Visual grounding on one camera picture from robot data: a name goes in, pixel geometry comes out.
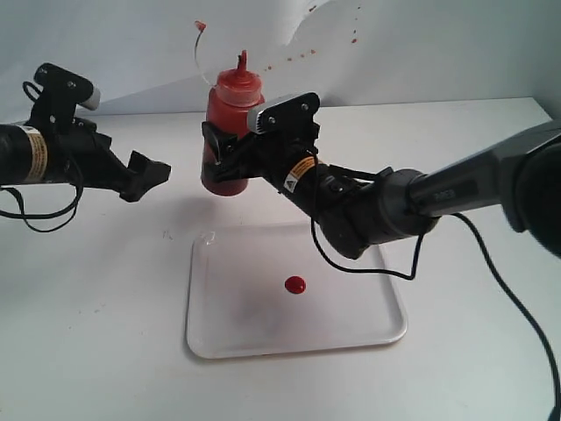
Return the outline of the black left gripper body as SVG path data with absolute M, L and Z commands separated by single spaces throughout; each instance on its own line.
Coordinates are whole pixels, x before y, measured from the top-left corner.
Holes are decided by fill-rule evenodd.
M 85 118 L 73 118 L 67 134 L 60 134 L 49 146 L 46 182 L 82 185 L 122 193 L 131 184 L 131 172 L 110 150 L 111 137 L 99 133 Z

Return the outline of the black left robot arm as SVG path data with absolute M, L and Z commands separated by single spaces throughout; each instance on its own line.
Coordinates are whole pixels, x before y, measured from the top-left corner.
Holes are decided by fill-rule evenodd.
M 111 137 L 96 124 L 76 119 L 66 134 L 53 134 L 32 125 L 1 126 L 1 184 L 82 185 L 112 190 L 128 203 L 166 182 L 171 167 L 131 152 L 124 164 L 110 150 Z

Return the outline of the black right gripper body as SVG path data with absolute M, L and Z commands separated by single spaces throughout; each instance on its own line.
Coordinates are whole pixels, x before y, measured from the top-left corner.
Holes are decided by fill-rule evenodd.
M 263 178 L 281 192 L 302 190 L 313 193 L 316 187 L 317 154 L 315 141 L 319 125 L 303 125 L 265 134 L 248 132 L 238 138 L 239 164 L 245 180 Z

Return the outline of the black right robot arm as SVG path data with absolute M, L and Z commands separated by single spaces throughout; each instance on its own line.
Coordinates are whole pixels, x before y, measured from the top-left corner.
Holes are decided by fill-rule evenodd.
M 202 124 L 216 156 L 213 182 L 261 178 L 319 225 L 331 247 L 355 260 L 373 245 L 430 231 L 445 215 L 499 205 L 516 232 L 560 252 L 560 124 L 531 127 L 431 174 L 370 174 L 317 159 L 316 123 L 243 138 Z

